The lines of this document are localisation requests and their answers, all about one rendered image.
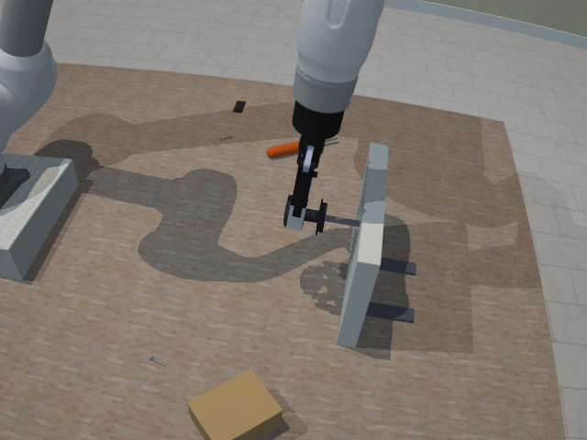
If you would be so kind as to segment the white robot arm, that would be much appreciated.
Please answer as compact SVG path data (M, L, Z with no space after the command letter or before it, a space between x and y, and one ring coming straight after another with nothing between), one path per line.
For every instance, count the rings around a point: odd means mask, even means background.
M44 39L52 3L4 0L0 21L0 209L30 177L27 169L8 168L2 152L11 135L49 100L57 81L56 62ZM300 105L327 114L349 108L383 6L384 0L303 1L293 83L293 97Z

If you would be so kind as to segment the orange-handled screwdriver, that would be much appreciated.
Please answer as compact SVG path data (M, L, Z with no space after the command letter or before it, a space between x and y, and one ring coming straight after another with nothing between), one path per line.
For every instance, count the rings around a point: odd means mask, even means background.
M329 139L326 139L326 142L331 141L331 140L335 140L335 139L338 139L338 138L337 137L329 138ZM299 152L298 146L299 146L299 141L276 146L276 147L271 147L271 148L267 149L267 155L270 158L275 158L275 157Z

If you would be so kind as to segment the tan cardboard box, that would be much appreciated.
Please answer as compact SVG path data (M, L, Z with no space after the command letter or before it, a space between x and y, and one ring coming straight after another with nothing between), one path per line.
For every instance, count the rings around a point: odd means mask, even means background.
M187 405L205 440L256 440L282 424L282 408L252 369Z

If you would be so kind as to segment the black flat rectangular plate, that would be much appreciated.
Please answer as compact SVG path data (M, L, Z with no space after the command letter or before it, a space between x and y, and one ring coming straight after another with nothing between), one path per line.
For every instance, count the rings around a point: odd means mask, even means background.
M244 101L237 101L233 112L234 113L242 113L245 103L246 102L244 102Z

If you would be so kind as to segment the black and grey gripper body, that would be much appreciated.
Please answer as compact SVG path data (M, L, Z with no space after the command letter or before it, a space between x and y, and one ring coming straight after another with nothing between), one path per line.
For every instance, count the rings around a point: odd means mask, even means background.
M332 138L338 134L344 111L332 114L319 113L305 108L295 100L293 127L305 137L303 148L304 159L308 146L314 147L311 160L315 160L320 144L318 141Z

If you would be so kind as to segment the black door knob with metal spindle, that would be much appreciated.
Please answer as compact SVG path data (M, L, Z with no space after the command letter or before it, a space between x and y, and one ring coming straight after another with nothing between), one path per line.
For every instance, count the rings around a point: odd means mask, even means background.
M291 205L291 201L287 200L287 203L285 206L285 212L284 212L284 219L283 219L283 224L285 227L287 224L290 205ZM321 199L319 211L312 210L312 209L305 210L304 221L317 223L316 236L317 236L317 232L323 233L325 221L331 222L331 223L347 225L347 226L357 226L357 227L360 226L359 220L353 220L353 219L348 219L348 218L336 217L336 216L332 216L332 215L326 215L326 212L327 212L327 203L323 203L323 199Z

